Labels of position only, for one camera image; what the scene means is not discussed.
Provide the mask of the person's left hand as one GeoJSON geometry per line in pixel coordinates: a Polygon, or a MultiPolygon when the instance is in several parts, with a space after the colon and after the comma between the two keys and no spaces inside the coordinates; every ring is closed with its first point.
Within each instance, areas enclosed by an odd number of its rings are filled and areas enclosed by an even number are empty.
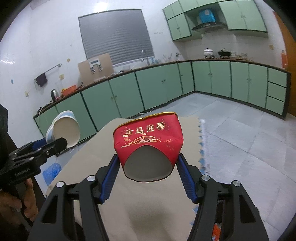
{"type": "Polygon", "coordinates": [[[15,214],[17,209],[22,208],[22,203],[25,205],[25,217],[30,221],[34,221],[39,213],[32,179],[27,179],[24,184],[26,190],[22,201],[9,193],[1,192],[1,217],[12,226],[22,223],[15,214]]]}

